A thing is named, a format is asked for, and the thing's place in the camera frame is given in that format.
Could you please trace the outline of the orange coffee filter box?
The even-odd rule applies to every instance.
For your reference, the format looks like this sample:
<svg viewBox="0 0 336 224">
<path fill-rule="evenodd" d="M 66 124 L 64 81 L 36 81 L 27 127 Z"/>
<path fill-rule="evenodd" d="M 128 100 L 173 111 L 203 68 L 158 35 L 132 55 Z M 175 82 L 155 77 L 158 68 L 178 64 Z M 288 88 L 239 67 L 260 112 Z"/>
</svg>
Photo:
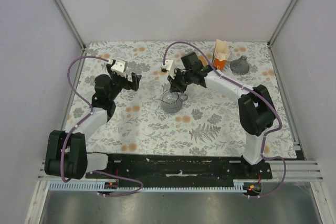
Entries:
<svg viewBox="0 0 336 224">
<path fill-rule="evenodd" d="M 229 57 L 229 45 L 227 41 L 217 39 L 213 52 L 213 66 L 223 71 L 226 61 Z"/>
</svg>

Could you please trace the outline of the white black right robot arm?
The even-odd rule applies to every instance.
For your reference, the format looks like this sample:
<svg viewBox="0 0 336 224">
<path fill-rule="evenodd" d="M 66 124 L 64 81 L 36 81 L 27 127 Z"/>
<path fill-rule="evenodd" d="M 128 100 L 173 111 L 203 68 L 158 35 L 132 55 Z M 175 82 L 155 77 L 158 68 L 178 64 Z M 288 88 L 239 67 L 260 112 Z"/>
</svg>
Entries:
<svg viewBox="0 0 336 224">
<path fill-rule="evenodd" d="M 168 73 L 170 91 L 185 92 L 191 84 L 214 90 L 226 95 L 238 104 L 239 121 L 246 133 L 246 145 L 243 158 L 246 162 L 240 166 L 241 174 L 248 179 L 259 173 L 258 163 L 262 160 L 262 148 L 265 146 L 262 135 L 271 128 L 275 116 L 275 107 L 267 88 L 244 86 L 232 80 L 212 65 L 204 66 L 196 53 L 181 58 L 183 69 L 175 66 L 174 60 L 163 60 L 162 71 Z"/>
</svg>

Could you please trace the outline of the round wooden dripper stand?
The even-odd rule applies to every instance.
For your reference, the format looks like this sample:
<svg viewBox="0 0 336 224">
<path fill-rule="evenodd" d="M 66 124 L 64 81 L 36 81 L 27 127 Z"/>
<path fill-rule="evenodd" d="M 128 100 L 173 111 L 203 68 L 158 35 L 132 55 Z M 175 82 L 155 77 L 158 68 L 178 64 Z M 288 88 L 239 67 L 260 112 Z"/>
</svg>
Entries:
<svg viewBox="0 0 336 224">
<path fill-rule="evenodd" d="M 206 59 L 203 56 L 198 56 L 198 59 L 201 61 L 201 63 L 203 64 L 203 66 L 208 65 Z"/>
</svg>

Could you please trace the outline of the grey ribbed glass dripper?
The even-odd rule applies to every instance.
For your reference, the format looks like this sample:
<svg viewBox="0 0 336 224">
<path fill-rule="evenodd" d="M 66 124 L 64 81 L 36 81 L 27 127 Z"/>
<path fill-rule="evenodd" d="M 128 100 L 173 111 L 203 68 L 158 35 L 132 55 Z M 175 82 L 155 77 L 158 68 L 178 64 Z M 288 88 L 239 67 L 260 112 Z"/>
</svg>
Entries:
<svg viewBox="0 0 336 224">
<path fill-rule="evenodd" d="M 249 64 L 247 62 L 247 57 L 242 55 L 239 59 L 233 60 L 230 63 L 230 69 L 233 73 L 238 75 L 245 75 L 249 72 Z"/>
</svg>

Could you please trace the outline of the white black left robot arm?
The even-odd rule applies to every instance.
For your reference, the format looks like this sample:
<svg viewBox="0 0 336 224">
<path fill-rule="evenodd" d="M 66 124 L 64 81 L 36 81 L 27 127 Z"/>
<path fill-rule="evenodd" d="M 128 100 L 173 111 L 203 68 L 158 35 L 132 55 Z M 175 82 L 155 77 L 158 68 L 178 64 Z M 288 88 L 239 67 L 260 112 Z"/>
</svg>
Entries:
<svg viewBox="0 0 336 224">
<path fill-rule="evenodd" d="M 44 166 L 47 175 L 67 182 L 69 179 L 82 179 L 86 173 L 96 170 L 104 178 L 115 174 L 116 166 L 108 161 L 107 154 L 87 152 L 86 140 L 110 121 L 116 109 L 114 100 L 123 89 L 138 90 L 142 76 L 133 72 L 131 77 L 130 81 L 127 76 L 113 73 L 95 78 L 90 112 L 71 129 L 54 130 L 49 135 Z"/>
</svg>

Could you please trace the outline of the grey glass carafe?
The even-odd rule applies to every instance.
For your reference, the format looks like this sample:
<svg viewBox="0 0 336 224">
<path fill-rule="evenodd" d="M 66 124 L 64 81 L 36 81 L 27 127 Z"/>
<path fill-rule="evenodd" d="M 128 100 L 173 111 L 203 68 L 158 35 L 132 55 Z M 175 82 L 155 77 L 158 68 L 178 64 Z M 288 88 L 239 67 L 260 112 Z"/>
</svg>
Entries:
<svg viewBox="0 0 336 224">
<path fill-rule="evenodd" d="M 168 114 L 175 114 L 182 109 L 183 103 L 188 99 L 188 95 L 180 92 L 166 90 L 159 97 L 161 109 Z"/>
</svg>

